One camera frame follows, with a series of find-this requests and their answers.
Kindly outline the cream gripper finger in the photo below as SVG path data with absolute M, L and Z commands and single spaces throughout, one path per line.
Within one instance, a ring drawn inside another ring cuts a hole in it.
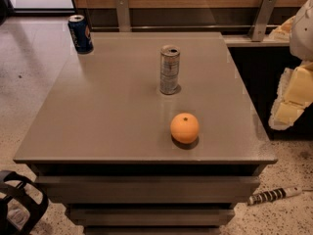
M 272 40 L 288 41 L 290 39 L 291 26 L 292 26 L 294 19 L 295 19 L 295 16 L 292 16 L 291 18 L 283 22 L 281 25 L 273 29 L 269 34 L 269 38 Z
M 281 75 L 270 117 L 269 126 L 286 130 L 313 103 L 313 63 L 302 62 L 294 70 L 285 68 Z

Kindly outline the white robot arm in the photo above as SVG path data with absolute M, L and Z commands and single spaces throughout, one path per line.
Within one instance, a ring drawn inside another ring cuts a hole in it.
M 307 0 L 296 15 L 275 28 L 270 37 L 288 40 L 291 54 L 301 60 L 294 70 L 284 69 L 268 120 L 272 129 L 286 130 L 313 103 L 313 0 Z

